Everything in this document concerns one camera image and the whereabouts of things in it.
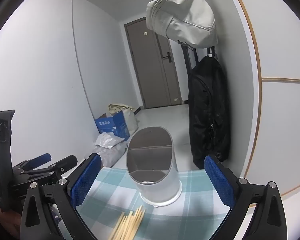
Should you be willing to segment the white hanging shoulder bag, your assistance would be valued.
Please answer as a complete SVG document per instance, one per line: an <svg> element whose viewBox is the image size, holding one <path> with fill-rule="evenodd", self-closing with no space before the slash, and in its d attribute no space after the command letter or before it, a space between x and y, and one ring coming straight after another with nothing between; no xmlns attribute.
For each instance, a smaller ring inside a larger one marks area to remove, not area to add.
<svg viewBox="0 0 300 240"><path fill-rule="evenodd" d="M215 16L205 0L153 0L147 4L146 25L156 34L192 48L218 43Z"/></svg>

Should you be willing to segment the person's left hand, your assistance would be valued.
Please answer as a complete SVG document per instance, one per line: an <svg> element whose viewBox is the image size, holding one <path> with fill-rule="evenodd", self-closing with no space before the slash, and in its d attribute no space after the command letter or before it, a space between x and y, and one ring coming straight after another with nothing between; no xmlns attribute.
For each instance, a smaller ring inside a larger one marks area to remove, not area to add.
<svg viewBox="0 0 300 240"><path fill-rule="evenodd" d="M20 239L21 215L19 213L0 209L0 224L11 236Z"/></svg>

